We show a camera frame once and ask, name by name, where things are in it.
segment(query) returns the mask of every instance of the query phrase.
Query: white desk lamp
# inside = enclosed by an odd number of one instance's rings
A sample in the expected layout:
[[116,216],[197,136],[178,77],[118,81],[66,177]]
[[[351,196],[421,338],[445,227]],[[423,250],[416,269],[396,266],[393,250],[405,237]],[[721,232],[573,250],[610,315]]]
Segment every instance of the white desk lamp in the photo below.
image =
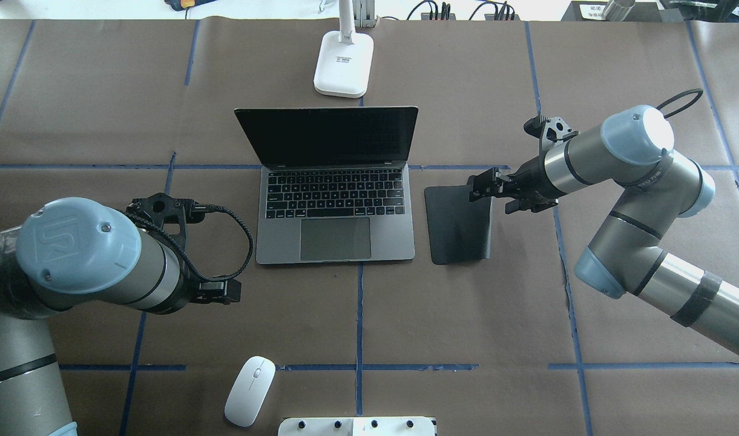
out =
[[369,69],[375,41],[356,33],[352,0],[340,0],[340,30],[323,35],[313,84],[325,96],[364,96],[369,84]]

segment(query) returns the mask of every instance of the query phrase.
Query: white lamp base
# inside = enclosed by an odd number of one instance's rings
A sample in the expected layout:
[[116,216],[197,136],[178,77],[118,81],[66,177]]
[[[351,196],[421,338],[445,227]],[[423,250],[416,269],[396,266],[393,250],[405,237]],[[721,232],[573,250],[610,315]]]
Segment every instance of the white lamp base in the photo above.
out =
[[369,84],[375,41],[365,33],[353,33],[353,44],[342,44],[338,30],[327,32],[321,40],[313,84],[325,96],[364,96]]

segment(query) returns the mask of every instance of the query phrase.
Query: space bar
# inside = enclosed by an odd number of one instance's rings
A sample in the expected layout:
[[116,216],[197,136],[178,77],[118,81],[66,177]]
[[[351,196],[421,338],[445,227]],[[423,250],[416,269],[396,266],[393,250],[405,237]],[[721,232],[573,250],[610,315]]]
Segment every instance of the space bar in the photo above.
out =
[[353,216],[352,207],[333,207],[331,209],[309,209],[307,217],[313,218],[317,216]]

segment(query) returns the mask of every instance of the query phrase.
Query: computer mouse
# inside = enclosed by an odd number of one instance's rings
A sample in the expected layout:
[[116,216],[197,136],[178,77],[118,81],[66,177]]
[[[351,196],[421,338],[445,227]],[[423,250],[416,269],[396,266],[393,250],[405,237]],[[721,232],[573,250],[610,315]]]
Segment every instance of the computer mouse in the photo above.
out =
[[274,376],[275,364],[269,359],[262,356],[248,359],[226,398],[226,419],[240,427],[254,424]]

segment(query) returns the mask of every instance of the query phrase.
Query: laptop keyboard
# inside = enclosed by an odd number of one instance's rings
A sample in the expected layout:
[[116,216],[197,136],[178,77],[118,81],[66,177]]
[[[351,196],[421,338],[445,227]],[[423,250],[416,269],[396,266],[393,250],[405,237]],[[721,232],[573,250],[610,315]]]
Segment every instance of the laptop keyboard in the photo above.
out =
[[274,171],[267,218],[374,216],[406,213],[400,168]]

